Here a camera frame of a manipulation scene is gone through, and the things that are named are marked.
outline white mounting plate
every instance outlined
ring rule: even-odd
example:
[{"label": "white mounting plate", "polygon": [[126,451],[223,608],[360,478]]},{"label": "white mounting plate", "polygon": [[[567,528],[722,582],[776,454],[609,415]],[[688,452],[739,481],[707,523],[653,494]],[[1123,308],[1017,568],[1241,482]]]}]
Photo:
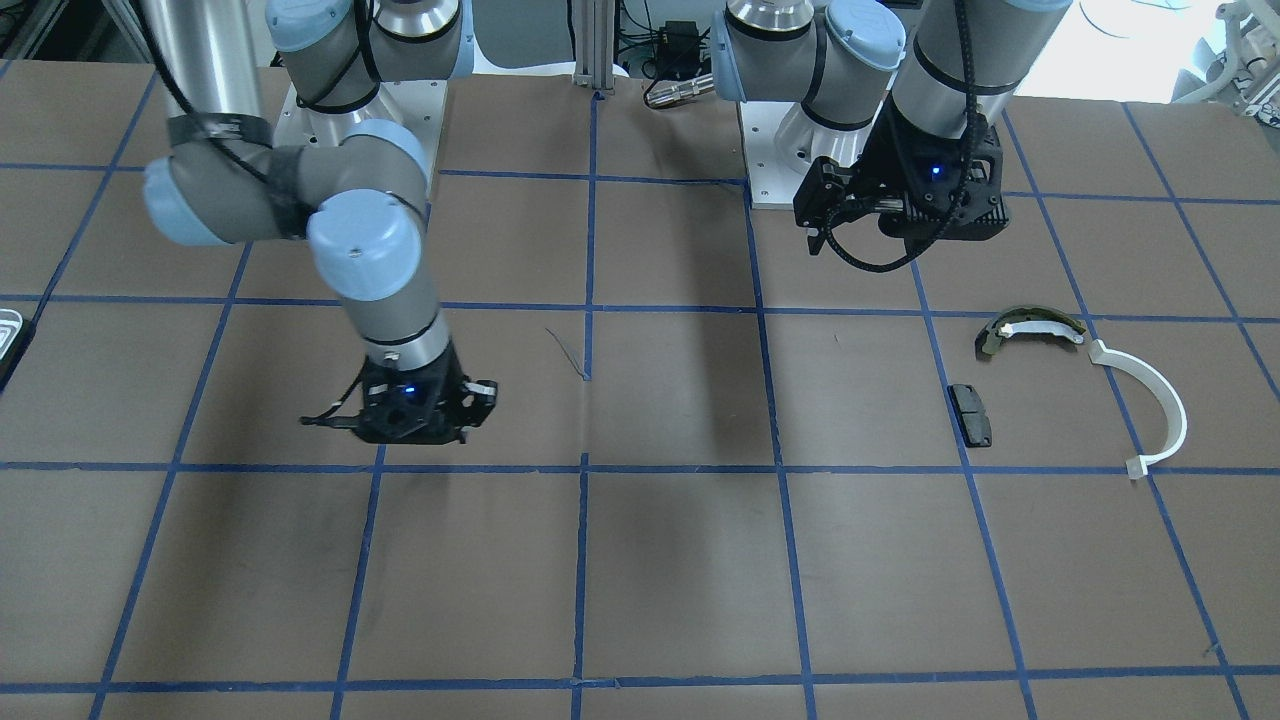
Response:
[{"label": "white mounting plate", "polygon": [[760,210],[790,210],[791,199],[804,176],[778,156],[773,136],[795,102],[740,102],[742,155],[751,178],[751,206]]},{"label": "white mounting plate", "polygon": [[[389,94],[404,117],[404,127],[412,132],[426,150],[426,165],[435,176],[435,158],[440,149],[440,129],[444,127],[444,102],[449,83],[443,79],[416,79],[388,82],[383,92]],[[284,96],[284,109],[275,123],[274,143],[307,145],[315,141],[311,114],[298,108],[297,91],[289,86]]]}]

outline white c-shaped part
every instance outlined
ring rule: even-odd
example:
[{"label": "white c-shaped part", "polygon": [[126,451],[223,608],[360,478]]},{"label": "white c-shaped part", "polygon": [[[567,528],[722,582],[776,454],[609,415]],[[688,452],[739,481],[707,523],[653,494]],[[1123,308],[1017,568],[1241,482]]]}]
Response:
[{"label": "white c-shaped part", "polygon": [[1151,455],[1135,455],[1125,462],[1125,468],[1129,470],[1129,479],[1137,480],[1143,478],[1147,475],[1149,465],[1160,462],[1178,452],[1187,439],[1187,409],[1183,406],[1183,398],[1178,397],[1178,391],[1165,379],[1165,375],[1161,375],[1158,370],[1148,365],[1144,360],[1134,357],[1128,352],[1111,350],[1101,340],[1094,340],[1089,343],[1089,360],[1094,365],[1106,365],[1133,375],[1156,396],[1156,400],[1160,401],[1160,407],[1165,411],[1165,423],[1169,425],[1169,430],[1165,436],[1164,448]]}]

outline dark green curved part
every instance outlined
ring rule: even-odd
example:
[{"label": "dark green curved part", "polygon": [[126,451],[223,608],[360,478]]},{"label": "dark green curved part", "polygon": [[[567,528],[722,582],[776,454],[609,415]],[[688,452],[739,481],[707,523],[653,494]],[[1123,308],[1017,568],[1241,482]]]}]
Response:
[{"label": "dark green curved part", "polygon": [[1050,307],[1048,305],[1018,305],[1001,311],[998,315],[992,318],[984,328],[982,328],[982,332],[978,333],[978,337],[974,341],[978,352],[995,357],[996,352],[998,352],[1005,345],[1005,341],[1009,340],[1001,337],[997,328],[1005,323],[1025,323],[1030,320],[1061,323],[1075,331],[1078,334],[1085,334],[1088,332],[1084,323],[1076,320],[1057,307]]}]

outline light blue joint cap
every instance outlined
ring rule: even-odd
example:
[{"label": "light blue joint cap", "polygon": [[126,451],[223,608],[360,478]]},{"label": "light blue joint cap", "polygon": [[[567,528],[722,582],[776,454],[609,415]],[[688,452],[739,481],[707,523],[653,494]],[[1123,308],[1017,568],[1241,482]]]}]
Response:
[{"label": "light blue joint cap", "polygon": [[191,209],[187,199],[178,190],[178,183],[173,182],[169,163],[169,158],[152,160],[143,173],[142,199],[147,204],[151,222],[165,237],[178,245],[230,245],[214,234],[214,231],[209,229],[209,225]]},{"label": "light blue joint cap", "polygon": [[453,63],[449,79],[468,77],[476,67],[476,28],[471,0],[462,0],[458,12],[462,13],[462,37],[458,38],[458,59]]},{"label": "light blue joint cap", "polygon": [[730,102],[746,102],[742,76],[737,72],[730,37],[724,12],[712,15],[712,77],[716,79],[716,95]]},{"label": "light blue joint cap", "polygon": [[1053,13],[1071,4],[1071,0],[1005,0],[1005,3],[1028,13]]},{"label": "light blue joint cap", "polygon": [[351,12],[351,0],[270,0],[266,29],[280,53],[306,50],[324,40]]},{"label": "light blue joint cap", "polygon": [[415,163],[417,163],[417,167],[422,170],[422,179],[426,181],[426,184],[431,184],[431,170],[426,164],[426,150],[422,149],[422,143],[419,142],[417,137],[413,136],[407,127],[392,120],[384,120],[381,118],[370,118],[352,126],[342,140],[346,142],[348,137],[356,137],[357,135],[376,137],[378,140],[384,140],[403,150],[410,158],[413,159]]},{"label": "light blue joint cap", "polygon": [[422,258],[417,225],[399,201],[376,190],[348,190],[320,204],[307,222],[316,270],[338,295],[374,301],[408,284]]},{"label": "light blue joint cap", "polygon": [[836,42],[878,70],[893,72],[906,55],[902,20],[876,0],[833,0],[827,27]]}]

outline metal post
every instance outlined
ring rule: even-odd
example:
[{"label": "metal post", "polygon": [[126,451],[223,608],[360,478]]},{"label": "metal post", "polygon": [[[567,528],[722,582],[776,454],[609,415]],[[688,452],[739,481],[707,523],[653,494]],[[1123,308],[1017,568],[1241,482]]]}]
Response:
[{"label": "metal post", "polygon": [[577,42],[573,82],[613,92],[613,42],[617,6],[613,0],[572,0]]},{"label": "metal post", "polygon": [[[142,5],[160,54],[197,111],[262,115],[243,3],[143,0]],[[183,114],[172,97],[169,114]]]}]

